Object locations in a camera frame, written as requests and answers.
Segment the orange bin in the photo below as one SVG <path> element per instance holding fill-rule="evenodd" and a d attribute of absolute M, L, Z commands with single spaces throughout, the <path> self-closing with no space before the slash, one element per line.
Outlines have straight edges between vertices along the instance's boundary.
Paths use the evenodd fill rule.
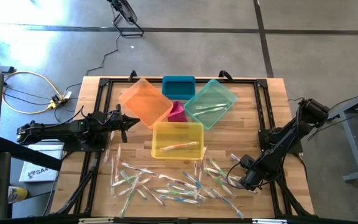
<path fill-rule="evenodd" d="M 150 129 L 154 123 L 166 118 L 173 106 L 166 96 L 144 78 L 122 94 L 119 101 Z"/>

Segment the wooden table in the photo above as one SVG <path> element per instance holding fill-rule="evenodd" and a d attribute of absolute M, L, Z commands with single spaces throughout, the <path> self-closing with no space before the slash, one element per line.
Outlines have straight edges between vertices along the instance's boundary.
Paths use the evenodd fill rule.
<path fill-rule="evenodd" d="M 100 77 L 84 77 L 76 106 L 77 111 L 81 106 L 84 106 L 85 112 L 93 112 L 99 78 Z M 275 124 L 278 127 L 284 126 L 291 120 L 284 81 L 281 78 L 269 78 L 267 81 Z M 119 103 L 119 95 L 124 93 L 131 85 L 131 83 L 114 84 L 109 105 L 110 110 L 115 108 L 115 105 Z M 161 89 L 160 83 L 153 83 L 153 85 Z M 204 145 L 208 146 L 206 156 L 214 159 L 221 168 L 228 171 L 228 169 L 234 165 L 229 159 L 230 153 L 234 153 L 237 157 L 250 154 L 256 158 L 260 154 L 260 147 L 257 137 L 259 120 L 253 86 L 247 84 L 225 85 L 233 91 L 239 99 L 212 129 L 204 132 Z M 196 84 L 197 91 L 203 86 L 204 84 Z M 263 108 L 265 108 L 264 100 L 262 100 L 262 102 Z M 122 112 L 128 116 L 135 117 L 125 107 L 122 107 Z M 165 161 L 154 159 L 150 154 L 152 130 L 148 129 L 143 123 L 139 122 L 133 126 L 128 131 L 127 137 L 128 143 L 122 143 L 121 133 L 115 133 L 110 150 L 112 155 L 116 155 L 118 145 L 120 144 L 122 147 L 121 159 L 132 166 L 147 167 L 158 174 L 166 174 L 185 181 L 188 180 L 183 176 L 183 170 L 190 174 L 194 173 L 192 161 Z M 61 208 L 77 188 L 83 157 L 83 152 L 75 152 L 63 161 L 51 212 L 55 212 Z M 310 213 L 313 213 L 308 184 L 301 162 L 295 156 L 288 155 L 285 159 L 284 169 L 289 189 L 302 206 Z M 135 174 L 134 170 L 125 169 L 125 171 L 129 175 Z M 234 169 L 232 173 L 244 175 L 244 172 L 240 168 Z M 116 217 L 124 205 L 127 195 L 115 198 L 110 196 L 110 175 L 110 163 L 105 164 L 101 161 L 93 201 L 93 217 Z M 203 174 L 201 182 L 204 186 L 216 185 L 213 180 L 205 174 Z M 150 190 L 165 189 L 167 183 L 166 180 L 154 179 L 147 183 L 146 186 Z M 128 187 L 129 185 L 124 184 L 118 187 L 116 192 L 120 192 Z M 219 187 L 215 187 L 223 195 L 227 196 Z M 86 198 L 88 196 L 87 189 L 85 189 L 81 211 L 83 211 L 86 204 Z M 257 190 L 257 194 L 243 189 L 231 189 L 237 197 L 230 198 L 227 196 L 227 199 L 237 206 L 244 216 L 258 218 L 274 217 L 269 185 L 265 185 L 263 190 Z M 134 195 L 127 210 L 126 217 L 236 218 L 234 210 L 217 198 L 208 198 L 208 200 L 200 206 L 167 200 L 167 206 L 163 207 L 147 192 L 145 192 L 145 194 L 148 196 L 147 200 L 144 200 L 139 194 Z M 284 211 L 281 193 L 279 193 L 278 199 L 280 208 Z"/>

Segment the yellow cable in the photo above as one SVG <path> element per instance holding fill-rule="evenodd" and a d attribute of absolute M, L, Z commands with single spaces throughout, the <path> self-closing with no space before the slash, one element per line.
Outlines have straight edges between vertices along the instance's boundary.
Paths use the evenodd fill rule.
<path fill-rule="evenodd" d="M 59 95 L 59 98 L 60 99 L 63 99 L 63 95 L 59 93 L 59 91 L 56 89 L 56 87 L 48 80 L 48 78 L 46 78 L 45 76 L 41 75 L 41 74 L 38 74 L 38 73 L 35 73 L 35 72 L 27 72 L 27 71 L 20 71 L 20 72 L 14 72 L 14 73 L 11 73 L 11 74 L 8 74 L 8 75 L 5 75 L 4 77 L 4 81 L 8 80 L 9 78 L 11 78 L 12 76 L 14 75 L 17 75 L 17 74 L 32 74 L 32 75 L 37 75 L 38 77 L 41 77 L 43 78 L 44 80 L 46 80 L 51 86 L 52 88 L 56 91 L 56 93 Z M 9 105 L 6 100 L 5 100 L 5 94 L 2 94 L 2 101 L 5 103 L 5 105 L 10 108 L 11 110 L 13 111 L 16 111 L 18 113 L 22 113 L 22 114 L 39 114 L 39 113 L 43 113 L 47 110 L 49 110 L 50 108 L 52 108 L 51 105 L 48 105 L 45 109 L 43 109 L 42 111 L 36 111 L 36 112 L 26 112 L 26 111 L 19 111 L 15 108 L 13 108 L 11 105 Z"/>

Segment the gray floor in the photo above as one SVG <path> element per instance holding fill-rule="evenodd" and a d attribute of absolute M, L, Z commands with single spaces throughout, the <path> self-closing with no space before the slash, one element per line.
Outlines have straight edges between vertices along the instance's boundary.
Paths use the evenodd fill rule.
<path fill-rule="evenodd" d="M 144 27 L 257 29 L 252 0 L 129 0 Z M 358 1 L 260 0 L 266 29 L 358 30 Z M 3 1 L 0 23 L 111 27 L 105 0 Z M 0 25 L 0 64 L 47 76 L 60 91 L 79 83 L 87 69 L 115 49 L 116 32 L 26 31 Z M 289 98 L 304 96 L 325 105 L 358 95 L 358 35 L 266 36 L 274 77 L 285 79 Z M 146 33 L 141 39 L 119 39 L 119 51 L 105 67 L 89 75 L 215 76 L 222 69 L 234 77 L 266 77 L 259 34 Z M 50 96 L 53 90 L 38 78 L 11 78 L 14 88 Z M 16 108 L 35 111 L 9 99 Z M 296 104 L 291 103 L 293 112 Z M 58 111 L 60 119 L 71 113 Z M 0 136 L 15 141 L 16 128 L 30 120 L 56 122 L 53 111 L 23 115 L 2 107 Z M 358 220 L 358 181 L 342 176 L 355 172 L 341 125 L 303 141 L 309 187 L 317 215 Z M 12 171 L 22 162 L 14 160 Z M 40 215 L 46 195 L 14 205 L 14 217 Z"/>

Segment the teal bin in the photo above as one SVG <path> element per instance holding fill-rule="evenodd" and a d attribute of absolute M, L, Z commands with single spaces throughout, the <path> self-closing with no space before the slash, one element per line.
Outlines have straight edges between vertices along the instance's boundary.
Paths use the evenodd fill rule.
<path fill-rule="evenodd" d="M 184 106 L 186 114 L 209 130 L 238 97 L 216 80 L 210 80 Z"/>

